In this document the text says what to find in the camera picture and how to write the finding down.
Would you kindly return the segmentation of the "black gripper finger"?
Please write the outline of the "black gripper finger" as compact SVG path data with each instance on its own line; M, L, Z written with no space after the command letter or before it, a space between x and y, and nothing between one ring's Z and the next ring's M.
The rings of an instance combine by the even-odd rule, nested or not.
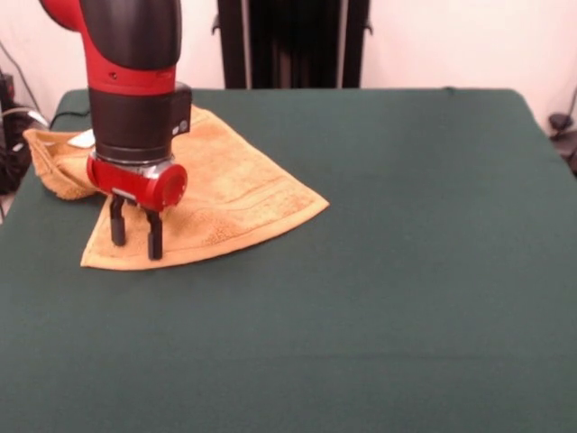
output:
M126 243L125 223L123 217L124 198L113 195L109 205L111 240L116 246L124 246Z
M145 214L150 225L148 257L150 260L160 260L163 255L163 226L160 213L146 209Z

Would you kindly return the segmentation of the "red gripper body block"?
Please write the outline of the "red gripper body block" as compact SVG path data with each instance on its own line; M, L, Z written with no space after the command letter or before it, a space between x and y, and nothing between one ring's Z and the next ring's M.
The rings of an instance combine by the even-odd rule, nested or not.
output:
M186 169L173 160L126 166L98 159L94 152L87 157L87 175L100 191L128 198L153 211L176 206L188 185Z

